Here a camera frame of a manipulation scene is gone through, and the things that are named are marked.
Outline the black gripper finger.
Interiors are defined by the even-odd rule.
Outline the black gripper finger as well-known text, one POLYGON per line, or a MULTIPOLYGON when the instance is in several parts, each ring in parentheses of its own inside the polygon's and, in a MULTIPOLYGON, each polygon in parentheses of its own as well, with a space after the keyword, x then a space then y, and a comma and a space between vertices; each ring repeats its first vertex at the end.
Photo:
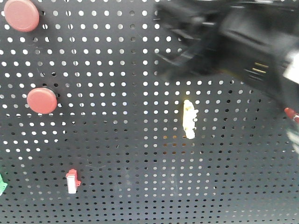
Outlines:
POLYGON ((210 13, 203 1, 161 1, 156 4, 161 26, 187 40, 198 40, 210 13))

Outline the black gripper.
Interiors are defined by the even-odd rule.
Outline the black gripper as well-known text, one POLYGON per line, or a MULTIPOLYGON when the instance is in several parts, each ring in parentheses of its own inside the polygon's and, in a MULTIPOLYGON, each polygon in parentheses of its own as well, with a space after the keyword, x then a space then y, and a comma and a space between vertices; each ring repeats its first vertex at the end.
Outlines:
POLYGON ((282 103, 299 98, 299 3, 216 0, 215 46, 196 42, 176 56, 157 54, 165 81, 224 73, 282 103))

